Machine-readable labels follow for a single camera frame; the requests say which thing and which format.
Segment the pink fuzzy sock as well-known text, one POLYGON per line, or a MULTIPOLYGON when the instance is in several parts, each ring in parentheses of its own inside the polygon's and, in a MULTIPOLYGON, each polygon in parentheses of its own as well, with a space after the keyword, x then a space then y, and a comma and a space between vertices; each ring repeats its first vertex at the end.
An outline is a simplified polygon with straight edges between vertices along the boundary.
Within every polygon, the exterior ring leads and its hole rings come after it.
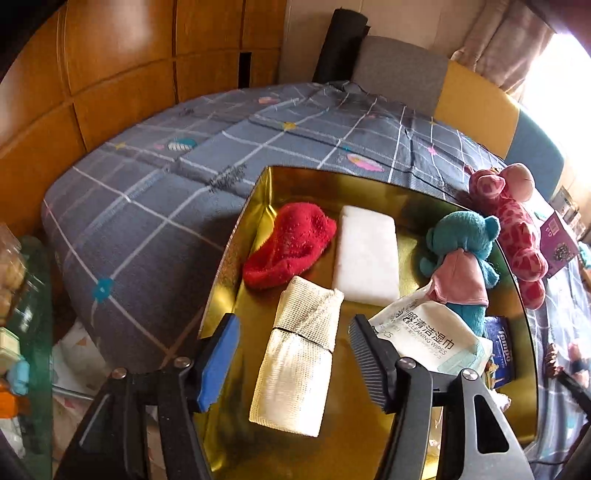
POLYGON ((583 357, 578 343, 573 342, 569 344, 568 355, 570 360, 569 371, 571 376, 584 389, 588 389, 590 385, 588 360, 583 357))

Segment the grey yellow blue headboard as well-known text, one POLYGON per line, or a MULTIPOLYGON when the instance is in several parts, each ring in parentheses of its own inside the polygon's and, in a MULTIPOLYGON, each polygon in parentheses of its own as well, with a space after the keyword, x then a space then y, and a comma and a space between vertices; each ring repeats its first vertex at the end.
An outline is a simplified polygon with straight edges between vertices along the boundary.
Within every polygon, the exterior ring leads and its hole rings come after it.
POLYGON ((551 200, 564 158, 548 135, 507 94, 477 73, 419 46, 367 36, 353 83, 466 134, 507 163, 523 163, 551 200))

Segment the cream knitted cloth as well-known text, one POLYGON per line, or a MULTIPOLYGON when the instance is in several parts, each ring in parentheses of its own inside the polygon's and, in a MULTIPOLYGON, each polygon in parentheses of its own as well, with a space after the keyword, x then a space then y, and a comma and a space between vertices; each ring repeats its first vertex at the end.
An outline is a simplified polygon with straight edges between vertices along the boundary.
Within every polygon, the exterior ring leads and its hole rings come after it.
POLYGON ((318 437, 344 294, 295 276, 280 294, 249 421, 318 437))

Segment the green glass side table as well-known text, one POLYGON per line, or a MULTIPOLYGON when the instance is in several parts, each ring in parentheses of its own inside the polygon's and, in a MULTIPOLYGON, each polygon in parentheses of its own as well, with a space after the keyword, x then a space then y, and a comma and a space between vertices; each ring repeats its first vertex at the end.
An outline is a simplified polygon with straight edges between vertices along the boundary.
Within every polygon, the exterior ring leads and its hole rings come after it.
POLYGON ((21 360, 1 376, 1 477, 52 477, 52 306, 47 252, 17 238, 26 275, 5 327, 19 338, 21 360))

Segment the black rolled mat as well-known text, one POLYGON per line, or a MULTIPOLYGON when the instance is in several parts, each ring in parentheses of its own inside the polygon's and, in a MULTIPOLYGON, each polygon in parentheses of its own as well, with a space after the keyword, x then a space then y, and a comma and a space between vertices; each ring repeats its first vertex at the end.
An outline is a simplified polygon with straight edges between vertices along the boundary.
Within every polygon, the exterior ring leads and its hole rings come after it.
POLYGON ((335 9, 312 80, 320 84, 351 80, 369 31, 367 16, 345 8, 335 9))

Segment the purple cardboard box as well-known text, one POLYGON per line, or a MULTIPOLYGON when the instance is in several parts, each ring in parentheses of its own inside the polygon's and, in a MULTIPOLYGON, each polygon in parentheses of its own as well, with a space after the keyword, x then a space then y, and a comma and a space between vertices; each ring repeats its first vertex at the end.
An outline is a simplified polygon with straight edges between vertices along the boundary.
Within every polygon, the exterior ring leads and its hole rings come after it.
POLYGON ((579 254, 574 232, 556 211, 541 226, 540 249, 548 263, 547 278, 554 276, 579 254))

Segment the grey checkered bed quilt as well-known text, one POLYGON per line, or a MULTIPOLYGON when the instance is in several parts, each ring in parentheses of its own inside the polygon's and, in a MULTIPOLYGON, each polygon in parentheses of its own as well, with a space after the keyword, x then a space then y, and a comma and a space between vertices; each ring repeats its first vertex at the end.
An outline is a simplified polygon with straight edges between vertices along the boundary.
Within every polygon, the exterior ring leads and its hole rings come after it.
POLYGON ((235 90, 158 113, 80 160, 42 203, 65 289, 105 366, 147 372, 197 343, 222 252, 270 166, 467 205, 469 171, 504 161, 354 84, 235 90))

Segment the white sponge block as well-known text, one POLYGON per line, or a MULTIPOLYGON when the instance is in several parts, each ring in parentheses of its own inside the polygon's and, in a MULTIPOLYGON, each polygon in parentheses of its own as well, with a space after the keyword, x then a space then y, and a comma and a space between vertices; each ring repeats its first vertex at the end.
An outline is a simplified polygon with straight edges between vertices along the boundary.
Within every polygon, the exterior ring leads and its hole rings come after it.
POLYGON ((346 205, 339 213, 332 287, 349 302, 384 307, 400 298, 396 223, 346 205))

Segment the pink giraffe plush toy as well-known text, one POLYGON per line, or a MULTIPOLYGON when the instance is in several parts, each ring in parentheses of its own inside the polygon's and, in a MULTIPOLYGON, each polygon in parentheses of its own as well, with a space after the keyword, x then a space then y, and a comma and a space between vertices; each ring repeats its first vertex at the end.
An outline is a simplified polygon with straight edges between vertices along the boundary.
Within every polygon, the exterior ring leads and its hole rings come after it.
POLYGON ((525 208, 535 190, 534 177, 522 163, 497 171, 470 173, 468 192, 475 209, 499 219, 498 242, 517 278, 523 305, 539 309, 546 296, 548 262, 540 249, 541 231, 525 208))

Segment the white wet wipes pack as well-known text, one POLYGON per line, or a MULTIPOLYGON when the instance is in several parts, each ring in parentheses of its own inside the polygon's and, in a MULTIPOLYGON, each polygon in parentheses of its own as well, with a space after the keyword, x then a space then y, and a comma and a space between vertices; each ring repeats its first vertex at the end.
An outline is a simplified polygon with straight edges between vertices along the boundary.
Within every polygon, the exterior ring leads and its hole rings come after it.
POLYGON ((430 285, 384 307, 369 323, 402 357, 411 357, 432 372, 458 375, 471 368, 483 374, 493 342, 477 336, 446 305, 429 298, 430 285))

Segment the clear plastic food container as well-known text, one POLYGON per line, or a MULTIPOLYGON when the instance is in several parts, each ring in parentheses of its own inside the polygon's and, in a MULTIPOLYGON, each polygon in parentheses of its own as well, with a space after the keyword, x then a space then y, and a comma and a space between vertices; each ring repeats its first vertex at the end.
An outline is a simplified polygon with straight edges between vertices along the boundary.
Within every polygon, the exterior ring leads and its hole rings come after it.
POLYGON ((0 228, 0 320, 4 325, 24 282, 26 266, 21 243, 4 223, 0 228))

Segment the small white green box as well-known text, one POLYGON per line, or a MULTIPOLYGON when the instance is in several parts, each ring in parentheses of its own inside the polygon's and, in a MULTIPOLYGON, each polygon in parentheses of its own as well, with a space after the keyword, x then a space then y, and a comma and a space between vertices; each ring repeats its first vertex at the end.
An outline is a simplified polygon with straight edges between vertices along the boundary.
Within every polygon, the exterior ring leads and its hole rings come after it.
POLYGON ((0 375, 6 374, 21 360, 20 342, 16 334, 5 327, 0 328, 0 375))

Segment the teal plush bear pink dress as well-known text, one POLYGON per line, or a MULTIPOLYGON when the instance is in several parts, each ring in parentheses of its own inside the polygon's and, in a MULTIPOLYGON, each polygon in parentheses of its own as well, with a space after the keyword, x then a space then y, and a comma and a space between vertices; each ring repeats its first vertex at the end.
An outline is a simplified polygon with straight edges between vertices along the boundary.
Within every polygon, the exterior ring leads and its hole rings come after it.
POLYGON ((436 260, 424 257, 419 265, 430 279, 428 297, 454 311, 477 336, 484 333, 488 291, 500 279, 488 262, 500 233, 495 216, 452 212, 427 233, 426 245, 436 260))

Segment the blue tissue packet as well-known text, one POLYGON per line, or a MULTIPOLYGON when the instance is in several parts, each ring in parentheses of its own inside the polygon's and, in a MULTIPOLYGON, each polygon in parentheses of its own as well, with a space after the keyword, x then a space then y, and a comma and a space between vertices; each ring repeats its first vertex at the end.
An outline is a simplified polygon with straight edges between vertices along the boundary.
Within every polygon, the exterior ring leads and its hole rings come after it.
POLYGON ((499 316, 486 317, 484 335, 493 343, 493 352, 485 368, 486 381, 490 389, 496 390, 516 377, 508 320, 499 316))

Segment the wooden wardrobe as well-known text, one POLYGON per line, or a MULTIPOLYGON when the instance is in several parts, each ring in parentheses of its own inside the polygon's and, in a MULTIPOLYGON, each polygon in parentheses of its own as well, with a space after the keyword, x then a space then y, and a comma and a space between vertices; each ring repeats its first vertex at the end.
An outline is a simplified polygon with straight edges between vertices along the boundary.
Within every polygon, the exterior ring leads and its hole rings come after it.
POLYGON ((47 189, 95 147, 179 102, 276 83, 283 1, 68 1, 1 82, 1 220, 41 223, 47 189))

